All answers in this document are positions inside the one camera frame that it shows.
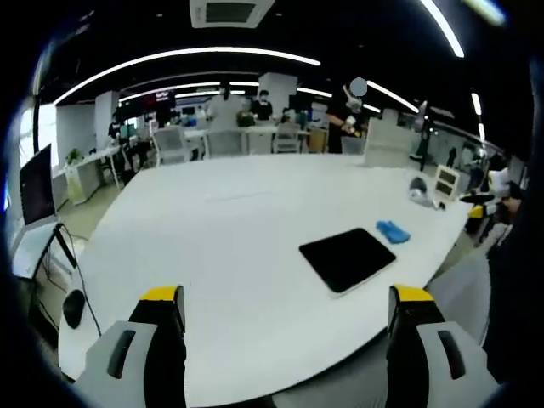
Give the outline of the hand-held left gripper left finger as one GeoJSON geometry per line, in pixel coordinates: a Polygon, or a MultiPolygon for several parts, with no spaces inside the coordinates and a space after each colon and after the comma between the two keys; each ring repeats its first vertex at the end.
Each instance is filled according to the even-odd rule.
{"type": "Polygon", "coordinates": [[[184,288],[149,290],[91,346],[74,382],[86,407],[185,407],[184,288]]]}

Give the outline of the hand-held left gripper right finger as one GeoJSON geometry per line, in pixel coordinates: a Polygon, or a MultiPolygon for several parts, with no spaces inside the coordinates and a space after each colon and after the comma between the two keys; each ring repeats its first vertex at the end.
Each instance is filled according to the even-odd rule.
{"type": "Polygon", "coordinates": [[[389,288],[387,407],[483,407],[499,388],[487,354],[425,290],[389,288]]]}

